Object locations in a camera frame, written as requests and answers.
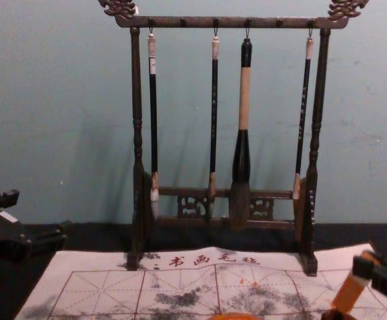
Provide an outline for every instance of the wooden post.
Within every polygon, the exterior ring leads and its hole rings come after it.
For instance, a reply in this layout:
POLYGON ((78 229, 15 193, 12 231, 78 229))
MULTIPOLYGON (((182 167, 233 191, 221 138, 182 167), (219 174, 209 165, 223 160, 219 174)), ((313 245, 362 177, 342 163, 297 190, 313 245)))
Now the wooden post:
POLYGON ((133 243, 131 253, 127 258, 127 269, 136 270, 139 266, 141 252, 143 251, 143 176, 145 169, 141 162, 141 75, 140 75, 140 29, 132 27, 131 35, 131 82, 133 98, 133 126, 134 126, 134 168, 133 168, 133 243))
POLYGON ((324 91, 326 87, 328 41, 330 30, 320 31, 320 54, 318 57, 318 69, 316 73, 314 111, 312 114, 312 138, 309 152, 309 167, 306 172, 305 212, 300 242, 300 256, 307 275, 316 275, 318 263, 314 255, 314 225, 315 225, 315 196, 318 180, 316 162, 318 160, 318 148, 320 147, 320 131, 322 121, 322 109, 324 105, 324 91))

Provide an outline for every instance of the carved dragon finial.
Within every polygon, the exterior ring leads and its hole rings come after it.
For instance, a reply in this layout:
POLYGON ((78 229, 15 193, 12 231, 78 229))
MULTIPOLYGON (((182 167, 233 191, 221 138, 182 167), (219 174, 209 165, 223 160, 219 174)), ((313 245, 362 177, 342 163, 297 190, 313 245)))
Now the carved dragon finial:
POLYGON ((135 13, 135 3, 133 0, 99 0, 100 5, 103 8, 106 6, 109 9, 105 10, 105 13, 110 16, 121 15, 126 19, 131 19, 135 13))
POLYGON ((357 17, 361 12, 358 12, 356 8, 360 7, 363 9, 367 3, 368 0, 332 0, 332 3, 329 5, 329 19, 337 21, 343 17, 357 17))

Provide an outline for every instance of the large calligraphy brush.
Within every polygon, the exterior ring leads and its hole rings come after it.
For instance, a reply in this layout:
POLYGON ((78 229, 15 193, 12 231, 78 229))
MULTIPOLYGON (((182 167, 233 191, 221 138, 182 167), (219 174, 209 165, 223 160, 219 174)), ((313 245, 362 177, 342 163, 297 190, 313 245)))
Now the large calligraphy brush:
POLYGON ((250 118, 250 78, 253 46, 247 37, 241 46, 240 114, 232 185, 229 196, 229 218, 233 229, 243 227, 250 214, 250 148, 248 145, 248 122, 250 118))
POLYGON ((305 129, 306 103, 308 102, 309 70, 311 65, 312 46, 314 41, 311 38, 310 31, 308 40, 306 40, 306 59, 305 72, 303 76, 302 104, 300 106, 300 122, 298 137, 298 153, 296 157, 296 173, 294 174, 293 199, 298 200, 300 196, 300 167, 302 166, 303 136, 305 129))
POLYGON ((214 199, 216 198, 216 136, 218 124, 218 55, 219 37, 217 29, 214 31, 212 41, 212 146, 210 151, 210 178, 208 181, 208 212, 207 219, 210 220, 214 210, 214 199))
POLYGON ((149 87, 151 103, 151 157, 152 157, 152 184, 151 184, 151 208, 155 220, 158 218, 158 154, 157 154, 157 111, 156 111, 156 46, 155 35, 152 30, 147 38, 149 49, 149 87))

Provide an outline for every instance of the teal wall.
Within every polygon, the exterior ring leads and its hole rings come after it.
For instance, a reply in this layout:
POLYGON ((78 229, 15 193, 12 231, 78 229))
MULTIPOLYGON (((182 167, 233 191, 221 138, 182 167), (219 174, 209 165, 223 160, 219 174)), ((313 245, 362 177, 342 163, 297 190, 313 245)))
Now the teal wall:
MULTIPOLYGON (((143 15, 325 16, 329 1, 137 0, 143 15)), ((205 187, 212 30, 155 30, 162 185, 205 187)), ((244 30, 219 31, 218 187, 231 183, 244 30)), ((305 31, 251 30, 252 188, 293 183, 305 31)), ((314 92, 318 32, 310 93, 314 92)), ((143 142, 150 168, 147 31, 141 39, 143 142)), ((330 38, 316 220, 387 222, 387 1, 370 0, 330 38)), ((302 174, 308 164, 310 96, 302 174)), ((129 31, 96 0, 0 0, 0 191, 26 223, 131 221, 129 31)), ((162 198, 162 213, 175 205, 162 198)), ((218 202, 218 213, 227 203, 218 202)), ((289 201, 275 216, 291 217, 289 201)))

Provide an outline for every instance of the brush rack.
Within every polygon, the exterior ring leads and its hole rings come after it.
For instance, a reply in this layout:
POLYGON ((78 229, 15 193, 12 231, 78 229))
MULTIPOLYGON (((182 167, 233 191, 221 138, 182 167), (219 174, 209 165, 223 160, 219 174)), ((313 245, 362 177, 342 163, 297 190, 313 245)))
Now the brush rack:
MULTIPOLYGON (((300 198, 293 200, 292 190, 251 190, 250 218, 247 227, 293 229, 298 252, 305 274, 315 276, 318 268, 314 255, 315 196, 317 188, 317 160, 320 146, 320 130, 324 106, 324 90, 328 58, 328 43, 332 29, 343 29, 350 18, 357 17, 368 0, 332 0, 328 17, 158 17, 135 15, 132 0, 99 0, 107 15, 115 17, 121 28, 131 34, 131 76, 134 128, 133 168, 133 243, 128 255, 127 268, 137 270, 143 256, 145 242, 155 225, 223 225, 229 226, 228 218, 207 220, 208 188, 160 187, 161 196, 177 197, 177 217, 159 216, 155 221, 151 214, 151 177, 142 163, 142 104, 139 34, 142 28, 258 28, 258 29, 319 29, 320 52, 312 112, 312 137, 309 165, 300 183, 300 198), (294 219, 275 220, 274 200, 293 201, 294 219)), ((228 198, 229 189, 217 189, 216 197, 228 198)))

